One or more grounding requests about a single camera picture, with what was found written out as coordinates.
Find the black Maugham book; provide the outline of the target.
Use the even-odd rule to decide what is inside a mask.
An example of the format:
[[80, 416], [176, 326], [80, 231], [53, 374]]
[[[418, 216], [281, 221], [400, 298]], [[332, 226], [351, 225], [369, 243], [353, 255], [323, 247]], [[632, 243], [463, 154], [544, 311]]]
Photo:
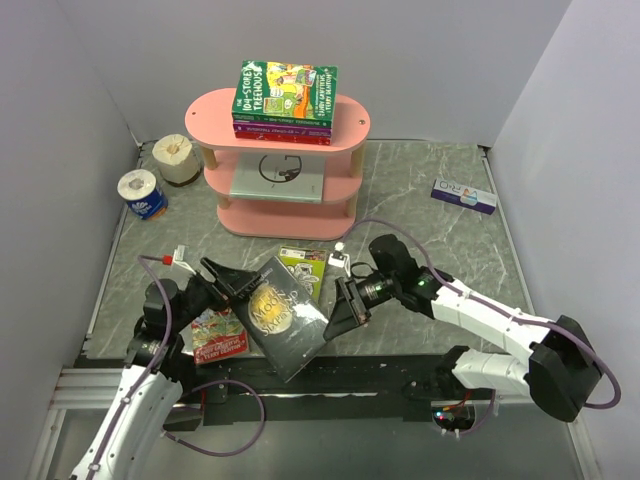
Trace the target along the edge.
[[259, 270], [255, 288], [231, 308], [278, 377], [294, 378], [326, 345], [328, 319], [277, 257]]

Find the grey Great Gatsby book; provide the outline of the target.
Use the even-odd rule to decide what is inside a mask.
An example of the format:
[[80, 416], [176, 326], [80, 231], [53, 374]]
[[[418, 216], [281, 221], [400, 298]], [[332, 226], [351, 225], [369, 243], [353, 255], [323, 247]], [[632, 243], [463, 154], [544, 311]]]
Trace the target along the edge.
[[283, 153], [242, 153], [230, 188], [232, 198], [320, 204], [326, 159]]

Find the red 156-storey treehouse book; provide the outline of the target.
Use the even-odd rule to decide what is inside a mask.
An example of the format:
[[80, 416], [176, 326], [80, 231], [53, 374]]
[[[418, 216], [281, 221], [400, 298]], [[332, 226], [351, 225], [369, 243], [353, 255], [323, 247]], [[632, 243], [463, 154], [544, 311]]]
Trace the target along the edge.
[[235, 132], [237, 139], [330, 146], [330, 137], [313, 137], [280, 133]]

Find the purple 117-storey treehouse book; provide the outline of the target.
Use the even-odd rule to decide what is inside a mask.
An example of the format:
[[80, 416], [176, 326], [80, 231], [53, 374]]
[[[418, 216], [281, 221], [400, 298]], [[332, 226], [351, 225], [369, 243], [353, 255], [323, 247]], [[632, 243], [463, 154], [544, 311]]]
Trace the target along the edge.
[[284, 124], [268, 124], [256, 122], [233, 122], [235, 132], [281, 134], [330, 138], [332, 130], [330, 128], [298, 127]]

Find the green 104-storey treehouse book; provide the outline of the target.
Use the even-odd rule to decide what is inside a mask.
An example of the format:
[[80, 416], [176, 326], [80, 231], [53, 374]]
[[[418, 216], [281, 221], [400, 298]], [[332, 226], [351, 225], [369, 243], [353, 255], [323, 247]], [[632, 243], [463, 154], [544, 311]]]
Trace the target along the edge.
[[245, 60], [232, 102], [236, 121], [330, 129], [339, 69]]

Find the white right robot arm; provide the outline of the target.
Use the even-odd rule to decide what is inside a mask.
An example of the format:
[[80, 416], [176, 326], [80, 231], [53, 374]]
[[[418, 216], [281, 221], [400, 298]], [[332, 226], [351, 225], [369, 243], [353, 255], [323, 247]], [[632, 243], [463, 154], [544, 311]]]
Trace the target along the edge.
[[375, 238], [369, 252], [375, 263], [371, 274], [335, 282], [326, 340], [365, 325], [374, 307], [395, 299], [410, 311], [501, 348], [499, 354], [466, 346], [447, 352], [436, 375], [444, 396], [456, 399], [476, 389], [522, 395], [566, 423], [587, 407], [603, 372], [576, 320], [562, 315], [552, 321], [495, 302], [440, 270], [419, 265], [393, 234]]

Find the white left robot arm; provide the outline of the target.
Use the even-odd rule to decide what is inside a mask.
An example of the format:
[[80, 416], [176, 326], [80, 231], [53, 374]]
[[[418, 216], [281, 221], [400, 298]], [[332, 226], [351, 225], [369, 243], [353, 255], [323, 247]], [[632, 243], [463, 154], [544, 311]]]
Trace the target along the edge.
[[208, 258], [205, 278], [192, 270], [186, 288], [161, 279], [151, 268], [155, 257], [140, 255], [152, 281], [143, 314], [128, 346], [118, 389], [98, 433], [70, 476], [73, 479], [135, 479], [159, 436], [177, 438], [164, 428], [177, 402], [199, 391], [195, 367], [182, 349], [183, 328], [208, 309], [225, 310], [245, 300], [258, 286], [256, 271], [224, 267]]

